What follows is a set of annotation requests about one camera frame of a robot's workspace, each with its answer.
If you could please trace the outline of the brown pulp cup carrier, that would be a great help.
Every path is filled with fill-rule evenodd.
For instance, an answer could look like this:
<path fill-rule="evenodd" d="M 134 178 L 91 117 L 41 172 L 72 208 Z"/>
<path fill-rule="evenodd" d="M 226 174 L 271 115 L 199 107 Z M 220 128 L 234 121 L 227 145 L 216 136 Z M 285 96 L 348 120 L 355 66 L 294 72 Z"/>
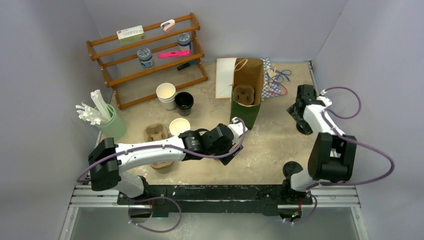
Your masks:
<path fill-rule="evenodd" d="M 244 106 L 250 106 L 255 101 L 255 89 L 250 85 L 237 85 L 233 95 L 234 100 Z"/>

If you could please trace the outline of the green paper bag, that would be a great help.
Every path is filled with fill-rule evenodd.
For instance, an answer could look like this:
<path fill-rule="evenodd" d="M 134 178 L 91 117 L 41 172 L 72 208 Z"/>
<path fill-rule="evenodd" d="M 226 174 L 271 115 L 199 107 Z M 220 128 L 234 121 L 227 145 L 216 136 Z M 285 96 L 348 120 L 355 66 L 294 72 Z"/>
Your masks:
<path fill-rule="evenodd" d="M 252 105 L 242 105 L 234 100 L 233 90 L 238 85 L 248 85 L 254 88 Z M 249 130 L 253 128 L 259 114 L 263 85 L 263 61 L 259 58 L 237 58 L 233 72 L 230 118 L 241 118 Z"/>

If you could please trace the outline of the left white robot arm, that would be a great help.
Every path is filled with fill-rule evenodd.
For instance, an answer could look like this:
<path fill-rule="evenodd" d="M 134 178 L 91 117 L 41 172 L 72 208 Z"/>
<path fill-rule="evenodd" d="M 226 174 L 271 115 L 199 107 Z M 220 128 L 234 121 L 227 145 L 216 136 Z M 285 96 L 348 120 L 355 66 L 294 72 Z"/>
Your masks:
<path fill-rule="evenodd" d="M 240 150 L 247 133 L 242 122 L 218 124 L 212 130 L 187 130 L 178 136 L 145 143 L 116 143 L 103 139 L 88 156 L 89 182 L 95 192 L 117 190 L 138 205 L 149 199 L 147 182 L 129 170 L 159 162 L 218 159 L 227 165 Z"/>

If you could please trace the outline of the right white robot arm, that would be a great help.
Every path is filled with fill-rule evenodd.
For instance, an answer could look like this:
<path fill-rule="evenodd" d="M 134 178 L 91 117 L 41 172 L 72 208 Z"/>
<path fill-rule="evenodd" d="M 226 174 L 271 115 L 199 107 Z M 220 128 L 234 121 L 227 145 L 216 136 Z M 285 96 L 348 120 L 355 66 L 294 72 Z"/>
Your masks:
<path fill-rule="evenodd" d="M 306 168 L 294 161 L 283 166 L 285 180 L 280 196 L 288 204 L 321 182 L 340 183 L 352 177 L 356 138 L 335 125 L 326 112 L 331 105 L 324 91 L 317 94 L 313 85 L 303 84 L 297 87 L 294 104 L 286 110 L 300 133 L 316 135 Z"/>

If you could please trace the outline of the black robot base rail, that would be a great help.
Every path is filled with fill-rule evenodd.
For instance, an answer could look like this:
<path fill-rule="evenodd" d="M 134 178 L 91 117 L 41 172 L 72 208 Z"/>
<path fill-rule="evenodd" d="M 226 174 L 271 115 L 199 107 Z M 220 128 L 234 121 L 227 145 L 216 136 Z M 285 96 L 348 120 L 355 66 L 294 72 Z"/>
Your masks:
<path fill-rule="evenodd" d="M 259 185 L 148 185 L 137 197 L 120 192 L 118 205 L 152 206 L 154 218 L 170 213 L 262 214 L 290 218 L 312 197 L 283 184 Z"/>

